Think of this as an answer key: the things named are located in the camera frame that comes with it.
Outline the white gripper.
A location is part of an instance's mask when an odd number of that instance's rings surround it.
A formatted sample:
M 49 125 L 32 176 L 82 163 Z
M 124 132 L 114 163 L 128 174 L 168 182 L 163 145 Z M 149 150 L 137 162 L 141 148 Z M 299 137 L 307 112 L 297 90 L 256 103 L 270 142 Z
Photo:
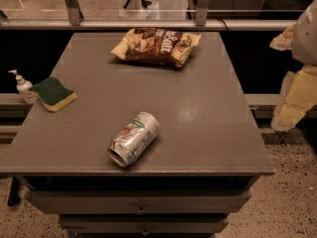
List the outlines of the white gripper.
M 295 60 L 307 63 L 298 72 L 289 71 L 284 77 L 270 126 L 286 132 L 296 126 L 317 104 L 317 0 L 298 18 L 273 38 L 269 46 L 277 51 L 291 51 Z

